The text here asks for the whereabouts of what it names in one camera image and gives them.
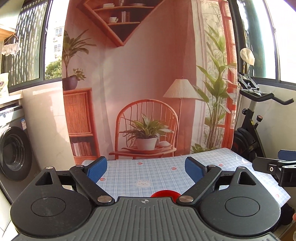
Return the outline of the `red plastic bowl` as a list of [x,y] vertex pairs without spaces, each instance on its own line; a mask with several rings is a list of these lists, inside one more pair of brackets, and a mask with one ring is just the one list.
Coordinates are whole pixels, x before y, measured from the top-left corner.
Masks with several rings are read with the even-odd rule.
[[180,193],[173,190],[161,190],[151,195],[151,197],[153,198],[170,197],[173,200],[177,200],[180,196],[181,196]]

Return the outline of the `black exercise bike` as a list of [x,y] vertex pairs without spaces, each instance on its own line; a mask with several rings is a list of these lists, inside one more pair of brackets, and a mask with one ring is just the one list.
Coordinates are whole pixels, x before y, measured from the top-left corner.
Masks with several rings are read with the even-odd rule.
[[255,56],[253,52],[248,48],[242,48],[240,50],[240,57],[243,60],[244,68],[243,72],[237,73],[238,83],[241,89],[239,93],[251,100],[249,108],[244,108],[242,114],[244,120],[242,126],[234,131],[234,138],[231,150],[247,161],[253,162],[256,157],[266,157],[262,142],[257,132],[258,124],[263,120],[261,115],[256,117],[256,122],[252,120],[254,115],[255,106],[258,102],[264,102],[267,100],[274,100],[282,105],[289,105],[294,103],[291,98],[289,100],[281,100],[271,92],[266,93],[260,91],[258,83],[251,78],[247,73],[247,65],[253,66],[255,63]]

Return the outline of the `blue plaid tablecloth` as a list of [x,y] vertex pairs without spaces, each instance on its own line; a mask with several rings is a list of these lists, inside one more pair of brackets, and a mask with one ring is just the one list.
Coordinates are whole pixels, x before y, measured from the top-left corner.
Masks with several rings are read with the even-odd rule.
[[[252,164],[233,151],[222,148],[192,154],[204,166],[219,166],[223,171],[246,167],[270,192],[280,206],[290,195],[269,174],[254,171]],[[141,160],[108,160],[104,174],[99,174],[96,184],[114,199],[120,196],[150,197],[160,190],[173,190],[180,194],[194,185],[185,172],[186,156]]]

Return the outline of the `front-load washing machine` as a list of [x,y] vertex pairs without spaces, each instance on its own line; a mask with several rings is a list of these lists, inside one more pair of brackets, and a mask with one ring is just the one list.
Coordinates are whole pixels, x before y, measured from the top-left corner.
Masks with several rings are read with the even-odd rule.
[[40,173],[25,113],[18,101],[1,105],[1,192],[12,204]]

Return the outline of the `printed room backdrop cloth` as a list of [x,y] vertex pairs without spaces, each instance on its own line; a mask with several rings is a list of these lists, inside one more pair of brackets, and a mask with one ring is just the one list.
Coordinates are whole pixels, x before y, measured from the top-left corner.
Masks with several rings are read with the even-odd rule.
[[171,130],[160,157],[231,148],[236,46],[229,1],[70,1],[63,95],[76,164],[140,159],[127,130]]

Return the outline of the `white bag on washer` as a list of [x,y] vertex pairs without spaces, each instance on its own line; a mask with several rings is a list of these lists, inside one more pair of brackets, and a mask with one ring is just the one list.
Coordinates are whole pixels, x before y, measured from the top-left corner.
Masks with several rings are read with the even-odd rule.
[[0,74],[0,97],[9,96],[8,82],[9,82],[9,74],[1,73]]

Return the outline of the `hanging white cloth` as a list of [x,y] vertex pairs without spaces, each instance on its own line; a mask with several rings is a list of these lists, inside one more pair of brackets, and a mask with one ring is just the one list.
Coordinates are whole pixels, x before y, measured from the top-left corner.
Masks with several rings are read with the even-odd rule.
[[13,43],[13,44],[4,44],[2,47],[1,54],[4,56],[8,56],[8,55],[16,56],[16,54],[20,50],[21,50],[20,42]]

